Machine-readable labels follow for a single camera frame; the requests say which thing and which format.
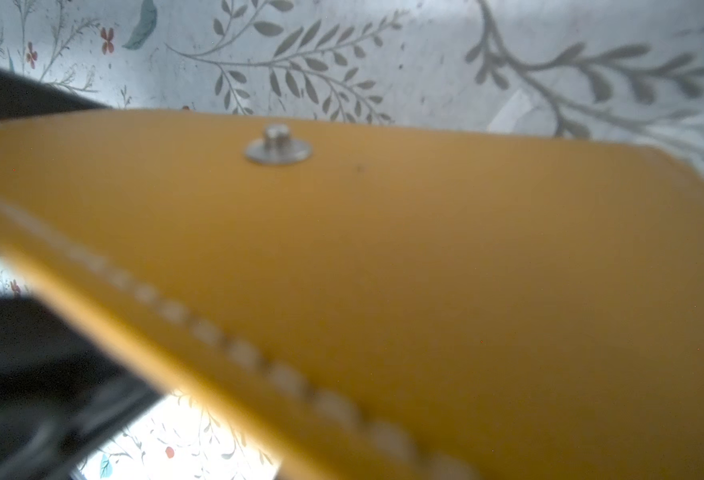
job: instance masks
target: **floral wallpaper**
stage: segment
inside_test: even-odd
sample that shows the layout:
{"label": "floral wallpaper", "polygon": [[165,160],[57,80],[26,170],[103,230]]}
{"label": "floral wallpaper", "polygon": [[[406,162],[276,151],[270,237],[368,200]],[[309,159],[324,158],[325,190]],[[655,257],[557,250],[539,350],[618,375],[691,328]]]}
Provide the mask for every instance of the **floral wallpaper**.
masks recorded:
{"label": "floral wallpaper", "polygon": [[[0,67],[115,108],[653,144],[704,177],[704,0],[0,0]],[[274,474],[189,403],[86,477]]]}

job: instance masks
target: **metal rivet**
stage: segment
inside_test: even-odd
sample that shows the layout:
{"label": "metal rivet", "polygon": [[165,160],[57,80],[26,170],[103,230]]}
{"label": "metal rivet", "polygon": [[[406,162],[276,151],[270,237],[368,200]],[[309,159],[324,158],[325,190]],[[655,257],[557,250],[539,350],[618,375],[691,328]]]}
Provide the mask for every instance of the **metal rivet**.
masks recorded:
{"label": "metal rivet", "polygon": [[255,140],[245,150],[246,156],[262,165],[289,165],[307,159],[312,147],[303,140],[290,136],[286,124],[268,125],[263,138]]}

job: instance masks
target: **black object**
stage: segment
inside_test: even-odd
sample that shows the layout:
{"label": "black object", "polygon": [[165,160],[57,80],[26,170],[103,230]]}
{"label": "black object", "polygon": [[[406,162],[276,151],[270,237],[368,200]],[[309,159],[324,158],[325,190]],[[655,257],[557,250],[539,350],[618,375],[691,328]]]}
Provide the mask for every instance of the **black object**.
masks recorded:
{"label": "black object", "polygon": [[0,69],[0,120],[108,108]]}
{"label": "black object", "polygon": [[0,300],[0,480],[63,480],[160,398],[34,300]]}

